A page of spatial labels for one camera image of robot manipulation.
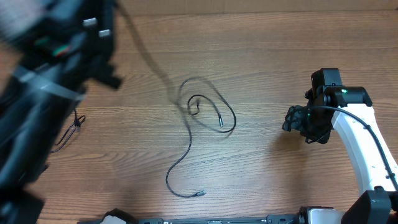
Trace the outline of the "black usb cable thin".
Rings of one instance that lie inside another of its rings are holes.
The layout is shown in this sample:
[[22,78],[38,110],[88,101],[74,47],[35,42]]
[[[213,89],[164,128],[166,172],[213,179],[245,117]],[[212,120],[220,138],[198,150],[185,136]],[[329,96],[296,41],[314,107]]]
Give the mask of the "black usb cable thin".
[[[198,98],[198,99],[197,99],[197,103],[196,103],[196,106],[197,106],[196,112],[193,112],[193,111],[191,110],[191,107],[192,107],[191,101],[192,101],[194,98]],[[190,126],[190,124],[189,124],[189,122],[188,122],[188,120],[187,120],[187,117],[186,117],[185,115],[188,114],[188,115],[192,116],[194,119],[196,119],[195,116],[198,115],[198,114],[200,113],[200,100],[199,100],[200,98],[203,98],[204,100],[206,100],[207,102],[209,102],[210,105],[213,107],[214,111],[216,112],[217,118],[218,118],[219,127],[220,127],[220,128],[223,128],[223,126],[224,126],[223,117],[222,117],[222,115],[221,115],[221,112],[220,112],[219,108],[217,107],[216,103],[215,103],[213,100],[211,100],[209,97],[207,97],[207,96],[205,96],[205,95],[202,95],[202,94],[194,94],[194,95],[192,95],[192,96],[188,99],[188,101],[187,101],[187,112],[183,112],[183,113],[182,113],[183,124],[185,125],[185,128],[186,128],[186,130],[188,131],[188,146],[187,146],[186,151],[182,154],[182,156],[179,157],[179,158],[168,168],[168,170],[167,170],[167,172],[166,172],[166,175],[165,175],[165,184],[166,184],[167,189],[169,190],[169,192],[170,192],[172,195],[174,195],[174,196],[176,196],[176,197],[179,197],[179,198],[195,198],[195,197],[201,197],[201,196],[206,195],[206,191],[205,191],[205,190],[201,190],[201,191],[195,192],[195,193],[193,193],[193,194],[188,194],[188,195],[179,194],[179,193],[177,193],[176,191],[174,191],[174,189],[172,188],[172,186],[171,186],[171,184],[170,184],[170,182],[169,182],[169,177],[170,177],[170,174],[171,174],[171,172],[173,171],[173,169],[174,169],[177,165],[179,165],[179,164],[186,158],[186,156],[188,155],[188,153],[190,152],[190,150],[191,150],[191,148],[192,148],[192,141],[193,141],[192,130],[191,130],[191,126]]]

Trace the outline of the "black usb cable long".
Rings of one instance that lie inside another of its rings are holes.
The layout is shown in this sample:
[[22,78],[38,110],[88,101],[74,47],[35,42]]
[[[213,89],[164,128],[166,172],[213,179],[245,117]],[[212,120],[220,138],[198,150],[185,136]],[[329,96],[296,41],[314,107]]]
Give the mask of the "black usb cable long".
[[[224,96],[216,89],[214,84],[212,84],[212,82],[210,82],[208,79],[206,79],[204,77],[190,77],[190,78],[184,80],[182,82],[182,84],[178,87],[178,89],[176,89],[173,81],[169,77],[169,74],[166,73],[163,69],[161,69],[159,64],[152,57],[152,55],[147,51],[147,49],[143,43],[143,40],[142,40],[141,36],[139,35],[139,33],[135,27],[135,24],[132,21],[132,18],[127,13],[127,9],[125,8],[125,6],[119,1],[116,1],[115,5],[116,5],[116,8],[118,9],[118,11],[120,12],[120,14],[122,15],[123,19],[125,20],[125,22],[127,24],[127,28],[129,30],[129,33],[132,37],[132,40],[134,41],[134,44],[135,44],[136,48],[138,49],[143,61],[145,61],[146,65],[152,70],[152,72],[160,78],[160,80],[166,87],[168,100],[178,108],[179,112],[181,112],[183,123],[184,123],[189,135],[192,134],[192,130],[191,130],[190,124],[188,122],[187,116],[190,116],[194,120],[194,122],[196,122],[200,126],[203,126],[204,128],[214,131],[216,133],[233,132],[237,125],[236,113],[234,112],[234,110],[230,106],[230,104],[226,101]],[[183,87],[190,81],[200,81],[200,82],[206,84],[208,87],[211,88],[211,90],[213,90],[216,93],[217,97],[221,100],[221,102],[223,104],[225,104],[228,107],[228,109],[230,110],[230,112],[233,116],[233,124],[232,124],[231,128],[229,128],[227,130],[223,130],[224,122],[223,122],[223,118],[222,118],[219,108],[217,107],[217,105],[215,104],[215,102],[212,99],[208,98],[205,95],[201,95],[201,94],[192,95],[187,101],[187,106],[184,107],[182,105],[182,90],[183,90]],[[219,125],[220,125],[219,129],[212,128],[210,125],[202,123],[201,121],[199,121],[196,118],[196,115],[200,112],[199,107],[197,106],[197,110],[195,112],[193,112],[192,106],[191,106],[191,101],[196,98],[206,100],[213,107],[213,109],[216,112],[218,121],[219,121]]]

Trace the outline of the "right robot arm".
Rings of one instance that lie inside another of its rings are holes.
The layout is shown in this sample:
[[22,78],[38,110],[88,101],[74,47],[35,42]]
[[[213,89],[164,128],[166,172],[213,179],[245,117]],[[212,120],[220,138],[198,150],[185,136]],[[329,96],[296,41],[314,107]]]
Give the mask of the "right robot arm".
[[301,207],[287,223],[397,223],[397,163],[376,121],[365,88],[345,86],[337,68],[311,76],[306,106],[291,106],[282,125],[308,144],[325,144],[332,131],[343,141],[358,181],[359,198],[345,212],[331,207]]

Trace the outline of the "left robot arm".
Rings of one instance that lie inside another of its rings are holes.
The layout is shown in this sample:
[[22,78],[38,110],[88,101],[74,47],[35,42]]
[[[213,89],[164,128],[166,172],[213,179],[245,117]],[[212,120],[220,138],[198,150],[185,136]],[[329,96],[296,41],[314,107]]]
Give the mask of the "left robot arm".
[[114,52],[114,1],[2,1],[1,40],[22,57],[1,93],[1,222],[35,223],[44,201],[28,193],[85,82],[121,80]]

